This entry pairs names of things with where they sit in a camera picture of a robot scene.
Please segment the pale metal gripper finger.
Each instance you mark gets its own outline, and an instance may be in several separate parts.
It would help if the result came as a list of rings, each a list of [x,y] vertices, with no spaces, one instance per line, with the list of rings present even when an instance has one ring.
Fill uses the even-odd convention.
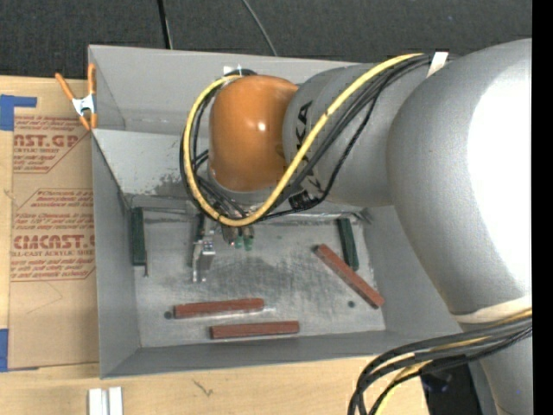
[[[203,249],[205,217],[203,214],[197,214],[192,220],[190,239],[189,262],[191,268],[196,268]]]
[[[192,279],[194,283],[201,283],[205,281],[207,271],[211,268],[215,255],[216,251],[213,241],[211,239],[204,239],[203,249],[198,260],[197,267],[192,268]]]

